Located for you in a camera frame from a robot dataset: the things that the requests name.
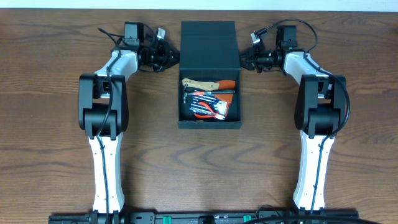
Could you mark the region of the dark green box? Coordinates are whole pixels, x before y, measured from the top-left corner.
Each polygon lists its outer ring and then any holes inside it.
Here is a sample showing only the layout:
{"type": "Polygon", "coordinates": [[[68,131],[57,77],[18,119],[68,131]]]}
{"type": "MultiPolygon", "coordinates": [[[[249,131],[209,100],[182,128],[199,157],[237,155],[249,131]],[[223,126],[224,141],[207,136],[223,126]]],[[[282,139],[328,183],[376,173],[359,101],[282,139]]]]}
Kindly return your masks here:
{"type": "Polygon", "coordinates": [[[239,129],[241,121],[240,62],[233,21],[183,21],[181,23],[178,77],[178,127],[180,129],[239,129]],[[225,120],[198,119],[189,110],[192,97],[183,99],[182,80],[235,81],[235,93],[225,120]]]}

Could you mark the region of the red handled small pliers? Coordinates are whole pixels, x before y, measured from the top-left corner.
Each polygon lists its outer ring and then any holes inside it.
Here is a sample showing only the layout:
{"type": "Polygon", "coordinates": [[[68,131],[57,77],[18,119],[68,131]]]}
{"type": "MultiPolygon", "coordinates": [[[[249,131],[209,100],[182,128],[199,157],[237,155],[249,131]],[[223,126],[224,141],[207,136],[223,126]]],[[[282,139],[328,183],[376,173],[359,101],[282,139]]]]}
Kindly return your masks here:
{"type": "Polygon", "coordinates": [[[219,119],[219,120],[225,120],[226,117],[222,114],[219,114],[217,112],[214,112],[213,109],[211,108],[211,106],[209,106],[207,103],[205,102],[199,102],[198,106],[201,106],[202,109],[200,112],[194,112],[194,115],[197,118],[200,119],[209,119],[209,118],[215,118],[215,119],[219,119]]]}

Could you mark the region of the small metal hammer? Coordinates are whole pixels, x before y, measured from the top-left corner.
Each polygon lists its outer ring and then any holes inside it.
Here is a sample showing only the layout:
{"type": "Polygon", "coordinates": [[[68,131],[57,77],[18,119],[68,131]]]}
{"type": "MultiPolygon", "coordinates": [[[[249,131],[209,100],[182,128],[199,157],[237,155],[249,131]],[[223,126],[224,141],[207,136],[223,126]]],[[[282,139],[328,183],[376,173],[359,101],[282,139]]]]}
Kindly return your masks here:
{"type": "Polygon", "coordinates": [[[188,84],[185,84],[183,87],[183,103],[187,103],[187,96],[188,96],[188,92],[186,92],[186,89],[188,87],[188,84]]]}

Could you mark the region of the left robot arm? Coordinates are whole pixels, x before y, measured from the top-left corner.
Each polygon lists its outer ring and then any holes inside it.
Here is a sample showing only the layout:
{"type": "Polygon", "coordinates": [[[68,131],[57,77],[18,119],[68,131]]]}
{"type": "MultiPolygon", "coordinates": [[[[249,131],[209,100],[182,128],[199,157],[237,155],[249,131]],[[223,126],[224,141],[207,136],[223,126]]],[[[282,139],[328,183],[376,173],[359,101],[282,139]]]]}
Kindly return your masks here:
{"type": "Polygon", "coordinates": [[[78,118],[93,155],[93,211],[113,215],[124,206],[121,144],[129,122],[126,82],[141,67],[157,73],[178,62],[178,50],[166,40],[149,46],[118,42],[101,69],[80,76],[78,118]]]}

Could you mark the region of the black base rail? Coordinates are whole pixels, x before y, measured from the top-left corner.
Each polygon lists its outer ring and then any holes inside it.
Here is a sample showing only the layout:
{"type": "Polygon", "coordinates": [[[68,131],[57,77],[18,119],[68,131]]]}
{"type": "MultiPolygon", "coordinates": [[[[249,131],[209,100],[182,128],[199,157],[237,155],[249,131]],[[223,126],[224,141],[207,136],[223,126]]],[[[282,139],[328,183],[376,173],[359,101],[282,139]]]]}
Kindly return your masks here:
{"type": "Polygon", "coordinates": [[[273,207],[263,205],[257,210],[246,211],[213,211],[213,212],[157,212],[155,210],[126,210],[106,215],[97,211],[82,213],[54,213],[49,216],[49,223],[123,223],[123,224],[207,224],[207,223],[245,223],[259,218],[276,217],[271,223],[306,223],[305,217],[343,217],[358,218],[359,213],[355,209],[331,209],[306,211],[297,208],[273,207]],[[299,216],[297,221],[279,220],[280,217],[299,216]]]}

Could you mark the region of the clear blue screwdriver set case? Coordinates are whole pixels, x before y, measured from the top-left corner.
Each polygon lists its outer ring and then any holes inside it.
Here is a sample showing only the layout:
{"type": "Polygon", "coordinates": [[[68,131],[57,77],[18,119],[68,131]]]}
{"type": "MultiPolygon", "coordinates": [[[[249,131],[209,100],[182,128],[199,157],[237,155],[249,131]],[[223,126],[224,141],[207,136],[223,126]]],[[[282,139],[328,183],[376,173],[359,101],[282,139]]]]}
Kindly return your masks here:
{"type": "Polygon", "coordinates": [[[225,120],[230,103],[213,95],[194,95],[189,110],[198,119],[225,120]]]}

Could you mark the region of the orange scraper with wooden handle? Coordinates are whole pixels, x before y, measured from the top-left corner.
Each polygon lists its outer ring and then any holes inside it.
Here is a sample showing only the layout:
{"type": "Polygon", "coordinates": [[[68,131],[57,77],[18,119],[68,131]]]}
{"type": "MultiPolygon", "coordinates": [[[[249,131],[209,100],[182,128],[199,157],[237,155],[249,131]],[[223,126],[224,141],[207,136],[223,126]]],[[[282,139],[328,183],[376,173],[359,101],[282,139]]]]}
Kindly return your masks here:
{"type": "MultiPolygon", "coordinates": [[[[182,85],[189,88],[196,88],[202,91],[217,91],[217,90],[234,90],[236,82],[234,80],[219,80],[216,82],[200,82],[191,80],[189,78],[182,79],[182,85]]],[[[215,95],[217,99],[221,101],[226,101],[227,103],[232,103],[233,93],[225,95],[215,95]]]]}

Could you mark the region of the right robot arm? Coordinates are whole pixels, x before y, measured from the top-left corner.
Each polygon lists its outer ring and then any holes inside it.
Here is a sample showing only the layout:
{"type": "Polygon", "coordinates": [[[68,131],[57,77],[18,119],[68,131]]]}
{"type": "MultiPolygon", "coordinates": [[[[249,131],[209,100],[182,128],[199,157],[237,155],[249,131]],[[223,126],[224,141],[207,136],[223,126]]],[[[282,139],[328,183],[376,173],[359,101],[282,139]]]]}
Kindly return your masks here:
{"type": "Polygon", "coordinates": [[[298,83],[294,122],[300,132],[301,158],[293,201],[299,210],[323,210],[328,157],[351,109],[345,77],[332,75],[308,52],[291,47],[264,50],[252,46],[239,59],[243,68],[257,73],[280,67],[298,83]]]}

